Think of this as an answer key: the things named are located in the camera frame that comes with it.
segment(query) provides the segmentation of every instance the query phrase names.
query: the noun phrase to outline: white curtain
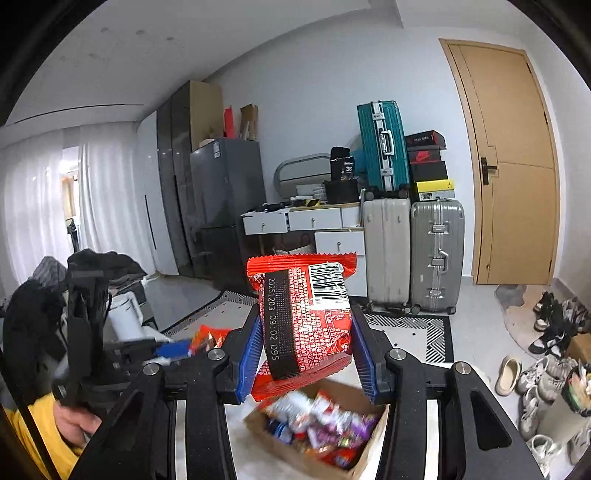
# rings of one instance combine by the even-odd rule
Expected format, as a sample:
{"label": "white curtain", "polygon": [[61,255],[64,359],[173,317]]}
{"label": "white curtain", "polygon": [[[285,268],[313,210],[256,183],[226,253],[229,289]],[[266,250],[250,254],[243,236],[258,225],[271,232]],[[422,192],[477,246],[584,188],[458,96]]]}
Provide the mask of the white curtain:
{"label": "white curtain", "polygon": [[133,161],[137,124],[113,122],[80,127],[80,220],[82,245],[96,252],[129,255],[155,272],[149,233],[140,220]]}
{"label": "white curtain", "polygon": [[0,273],[11,294],[46,255],[70,256],[61,193],[62,131],[28,138],[0,151]]}

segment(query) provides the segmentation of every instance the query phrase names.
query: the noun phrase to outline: drawer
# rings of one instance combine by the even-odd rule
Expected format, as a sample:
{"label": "drawer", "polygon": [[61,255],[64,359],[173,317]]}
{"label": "drawer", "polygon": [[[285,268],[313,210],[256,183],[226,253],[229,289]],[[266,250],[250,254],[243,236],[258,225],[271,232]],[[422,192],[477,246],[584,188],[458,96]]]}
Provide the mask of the drawer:
{"label": "drawer", "polygon": [[340,208],[318,208],[289,212],[290,230],[330,230],[342,228]]}
{"label": "drawer", "polygon": [[352,228],[360,225],[359,206],[341,207],[340,215],[343,219],[343,228]]}
{"label": "drawer", "polygon": [[244,232],[247,235],[287,232],[285,213],[255,213],[252,216],[242,218],[244,220]]}
{"label": "drawer", "polygon": [[365,255],[357,255],[357,270],[345,280],[345,285],[347,286],[347,293],[353,297],[366,297],[368,295]]}
{"label": "drawer", "polygon": [[355,252],[365,255],[363,232],[316,232],[316,251],[319,254],[347,254]]}

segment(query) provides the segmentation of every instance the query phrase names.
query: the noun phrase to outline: rug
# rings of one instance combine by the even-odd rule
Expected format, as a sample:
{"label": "rug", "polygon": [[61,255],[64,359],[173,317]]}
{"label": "rug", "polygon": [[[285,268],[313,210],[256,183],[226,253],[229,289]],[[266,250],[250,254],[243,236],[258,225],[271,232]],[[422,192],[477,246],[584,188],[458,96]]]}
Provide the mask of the rug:
{"label": "rug", "polygon": [[[220,293],[215,299],[184,319],[171,325],[163,334],[181,340],[192,338],[203,324],[215,328],[239,328],[244,324],[251,306],[258,303],[256,297],[231,291]],[[385,329],[394,346],[406,347],[420,360],[453,362],[452,331],[448,316],[397,315],[387,312],[367,313],[371,326]],[[402,329],[416,329],[407,333]]]}
{"label": "rug", "polygon": [[499,285],[495,290],[509,335],[533,358],[542,356],[534,355],[527,349],[541,335],[534,330],[533,308],[546,290],[548,287],[545,285]]}

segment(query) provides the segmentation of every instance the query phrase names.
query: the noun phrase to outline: black and white rug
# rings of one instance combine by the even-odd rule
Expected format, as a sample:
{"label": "black and white rug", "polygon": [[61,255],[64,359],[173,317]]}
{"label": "black and white rug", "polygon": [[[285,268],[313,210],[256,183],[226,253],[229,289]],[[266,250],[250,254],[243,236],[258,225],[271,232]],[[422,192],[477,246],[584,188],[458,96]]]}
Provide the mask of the black and white rug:
{"label": "black and white rug", "polygon": [[[200,309],[187,315],[184,319],[171,325],[162,333],[175,338],[190,338],[202,323],[212,327],[238,327],[248,315],[250,308],[258,303],[258,298],[224,291],[215,299],[205,304]],[[453,362],[452,331],[447,315],[397,315],[389,312],[373,312],[365,314],[370,325],[379,327],[402,327],[427,331],[427,351],[425,360],[429,362],[443,363]]]}

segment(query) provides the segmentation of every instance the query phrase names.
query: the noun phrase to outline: teal suitcase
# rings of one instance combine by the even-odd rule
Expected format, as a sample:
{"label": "teal suitcase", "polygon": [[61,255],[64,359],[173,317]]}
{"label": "teal suitcase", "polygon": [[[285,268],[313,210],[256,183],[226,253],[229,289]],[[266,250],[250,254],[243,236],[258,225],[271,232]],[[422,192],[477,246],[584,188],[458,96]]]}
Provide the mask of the teal suitcase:
{"label": "teal suitcase", "polygon": [[389,192],[408,184],[408,154],[396,102],[358,105],[357,114],[369,184]]}

